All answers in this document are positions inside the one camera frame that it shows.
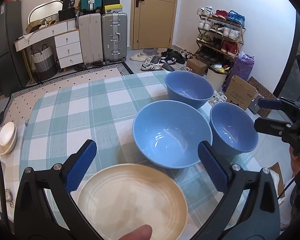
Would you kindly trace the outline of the person's left hand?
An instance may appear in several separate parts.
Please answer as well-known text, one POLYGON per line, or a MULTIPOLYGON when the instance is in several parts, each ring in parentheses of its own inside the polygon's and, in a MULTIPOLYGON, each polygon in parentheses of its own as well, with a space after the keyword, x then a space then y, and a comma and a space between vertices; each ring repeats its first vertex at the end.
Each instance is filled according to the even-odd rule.
POLYGON ((152 227, 145 224, 138 227, 134 231, 122 236, 119 240, 150 240, 152 232, 152 227))

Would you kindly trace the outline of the person's right hand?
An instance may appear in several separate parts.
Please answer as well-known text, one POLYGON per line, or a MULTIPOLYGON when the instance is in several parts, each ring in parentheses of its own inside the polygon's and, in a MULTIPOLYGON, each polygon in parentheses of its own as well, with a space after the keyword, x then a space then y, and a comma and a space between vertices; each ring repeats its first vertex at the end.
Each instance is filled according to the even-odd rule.
POLYGON ((290 165, 292 169, 292 178, 295 177, 300 171, 300 155, 294 155, 294 148, 292 146, 289 147, 290 153, 290 165))

